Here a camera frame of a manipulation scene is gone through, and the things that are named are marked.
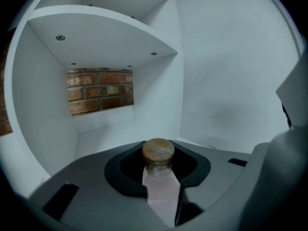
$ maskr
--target red brick wall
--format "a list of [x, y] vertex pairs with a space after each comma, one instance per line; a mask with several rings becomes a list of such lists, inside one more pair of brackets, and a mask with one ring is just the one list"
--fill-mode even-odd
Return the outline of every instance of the red brick wall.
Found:
[[5, 100], [4, 100], [4, 68], [6, 57], [9, 51], [10, 43], [14, 35], [14, 31], [10, 31], [6, 37], [5, 41], [0, 48], [0, 136], [11, 133], [12, 128], [6, 113]]
[[[0, 45], [0, 136], [12, 132], [5, 107], [3, 82], [6, 57], [13, 35], [14, 30], [6, 35], [6, 40]], [[134, 103], [131, 70], [71, 69], [67, 72], [67, 87], [72, 115]]]
[[131, 70], [71, 69], [67, 72], [66, 81], [72, 115], [134, 103]]

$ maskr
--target cork lid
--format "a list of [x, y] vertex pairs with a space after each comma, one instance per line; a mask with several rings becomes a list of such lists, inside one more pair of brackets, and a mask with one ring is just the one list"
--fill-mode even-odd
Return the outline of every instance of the cork lid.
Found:
[[152, 139], [142, 147], [144, 159], [152, 162], [164, 162], [172, 158], [174, 154], [173, 144], [165, 139]]

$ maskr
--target shelf underside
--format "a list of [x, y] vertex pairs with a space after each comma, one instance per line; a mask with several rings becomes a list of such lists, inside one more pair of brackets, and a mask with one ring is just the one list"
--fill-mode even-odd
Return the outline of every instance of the shelf underside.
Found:
[[[150, 27], [106, 9], [46, 7], [35, 10], [29, 22], [66, 68], [133, 69], [177, 53], [176, 47]], [[65, 40], [57, 40], [57, 35], [65, 36]]]

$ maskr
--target screw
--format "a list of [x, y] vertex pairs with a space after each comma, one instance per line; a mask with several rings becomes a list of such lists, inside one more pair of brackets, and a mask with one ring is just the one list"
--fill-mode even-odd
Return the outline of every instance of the screw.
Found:
[[57, 35], [56, 39], [59, 40], [59, 41], [62, 41], [62, 40], [65, 39], [65, 37], [63, 35]]

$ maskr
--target white backdrop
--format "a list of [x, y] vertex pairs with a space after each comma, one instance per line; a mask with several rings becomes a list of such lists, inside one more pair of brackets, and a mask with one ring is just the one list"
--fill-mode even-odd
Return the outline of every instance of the white backdrop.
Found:
[[271, 0], [176, 0], [183, 38], [180, 136], [252, 152], [288, 129], [276, 89], [298, 54]]

